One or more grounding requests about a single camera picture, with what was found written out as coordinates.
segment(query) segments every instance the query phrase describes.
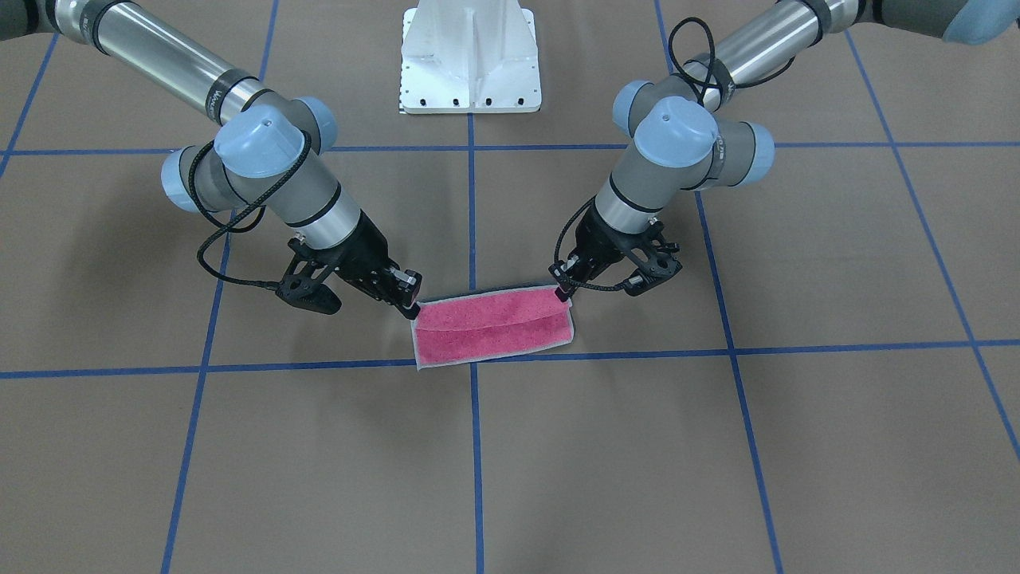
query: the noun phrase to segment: robotic arm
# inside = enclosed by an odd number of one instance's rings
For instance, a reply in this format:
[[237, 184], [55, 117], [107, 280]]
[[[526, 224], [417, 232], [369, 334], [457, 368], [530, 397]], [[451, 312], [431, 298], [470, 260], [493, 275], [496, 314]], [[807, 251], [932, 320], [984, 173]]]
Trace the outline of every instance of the robotic arm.
[[[223, 125], [213, 142], [176, 151], [162, 169], [170, 200], [219, 227], [199, 250], [206, 270], [324, 314], [341, 307], [323, 283], [337, 272], [404, 317], [417, 316], [421, 275], [390, 259], [386, 238], [318, 157], [337, 138], [334, 115], [321, 101], [284, 98], [133, 2], [0, 0], [0, 40], [36, 32], [91, 45]], [[283, 278], [242, 280], [210, 267], [203, 257], [209, 244], [245, 230], [238, 222], [263, 206], [296, 231]], [[211, 215], [232, 209], [241, 211], [227, 223]]]
[[[680, 190], [738, 186], [763, 177], [775, 145], [765, 127], [716, 118], [734, 92], [774, 77], [801, 51], [861, 21], [883, 23], [948, 42], [981, 44], [1020, 17], [1020, 0], [780, 0], [656, 84], [632, 82], [613, 104], [613, 120], [632, 138], [583, 212], [566, 260], [557, 243], [550, 272], [566, 301], [581, 286], [636, 297], [680, 270], [679, 247], [662, 236], [658, 213]], [[630, 259], [635, 270], [613, 285], [592, 284], [610, 265]]]

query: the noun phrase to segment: white plastic stand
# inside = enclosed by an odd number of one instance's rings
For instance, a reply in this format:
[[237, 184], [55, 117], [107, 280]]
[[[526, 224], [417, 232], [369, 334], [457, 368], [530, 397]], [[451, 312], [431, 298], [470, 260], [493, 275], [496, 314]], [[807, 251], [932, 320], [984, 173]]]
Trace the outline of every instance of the white plastic stand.
[[534, 14], [517, 0], [420, 0], [404, 13], [401, 111], [513, 113], [542, 106]]

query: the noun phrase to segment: blue joint cap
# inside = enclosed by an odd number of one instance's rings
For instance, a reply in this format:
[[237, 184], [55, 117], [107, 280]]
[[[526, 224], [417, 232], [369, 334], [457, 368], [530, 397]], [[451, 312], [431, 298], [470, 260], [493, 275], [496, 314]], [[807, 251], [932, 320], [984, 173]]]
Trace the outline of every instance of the blue joint cap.
[[253, 105], [220, 127], [214, 147], [226, 168], [243, 177], [271, 177], [288, 170], [305, 136], [269, 105]]
[[198, 213], [198, 206], [188, 195], [185, 181], [181, 179], [181, 154], [184, 152], [184, 149], [178, 149], [163, 160], [163, 168], [159, 171], [159, 178], [163, 181], [163, 193], [174, 205], [185, 211]]
[[712, 153], [719, 124], [704, 107], [679, 96], [662, 98], [634, 132], [634, 145], [663, 167], [690, 167]]
[[1020, 18], [1020, 0], [970, 0], [950, 22], [942, 40], [984, 44]]
[[613, 123], [627, 137], [630, 137], [630, 106], [634, 103], [638, 92], [649, 84], [651, 82], [648, 80], [634, 80], [624, 86], [613, 100]]
[[744, 179], [733, 187], [760, 181], [775, 162], [775, 139], [772, 138], [772, 133], [766, 129], [764, 125], [750, 121], [747, 123], [751, 125], [751, 131], [755, 133], [755, 158], [751, 161], [751, 168], [748, 169], [748, 174], [744, 175]]
[[319, 128], [319, 151], [325, 151], [337, 143], [337, 136], [340, 135], [340, 127], [337, 125], [337, 117], [329, 110], [329, 107], [322, 103], [322, 100], [311, 96], [302, 96], [298, 101], [308, 106], [315, 116], [315, 123]]

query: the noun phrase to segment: white base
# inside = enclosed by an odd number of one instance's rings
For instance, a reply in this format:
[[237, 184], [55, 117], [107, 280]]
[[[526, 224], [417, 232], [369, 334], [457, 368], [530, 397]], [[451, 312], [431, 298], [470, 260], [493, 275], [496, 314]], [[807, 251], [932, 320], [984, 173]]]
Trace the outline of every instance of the white base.
[[[414, 21], [417, 8], [404, 12], [404, 38]], [[536, 42], [534, 13], [521, 8], [531, 42]], [[475, 51], [475, 31], [465, 31], [471, 39], [466, 50]], [[538, 58], [504, 59], [479, 77], [463, 76], [445, 69], [441, 62], [403, 58], [400, 73], [401, 113], [524, 113], [542, 107], [542, 83]]]

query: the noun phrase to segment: pink towel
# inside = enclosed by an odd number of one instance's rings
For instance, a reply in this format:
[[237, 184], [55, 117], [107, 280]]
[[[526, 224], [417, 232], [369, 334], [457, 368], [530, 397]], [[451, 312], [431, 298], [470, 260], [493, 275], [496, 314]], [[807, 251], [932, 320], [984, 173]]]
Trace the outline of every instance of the pink towel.
[[573, 341], [570, 303], [556, 285], [464, 296], [421, 305], [411, 323], [418, 369], [513, 357]]

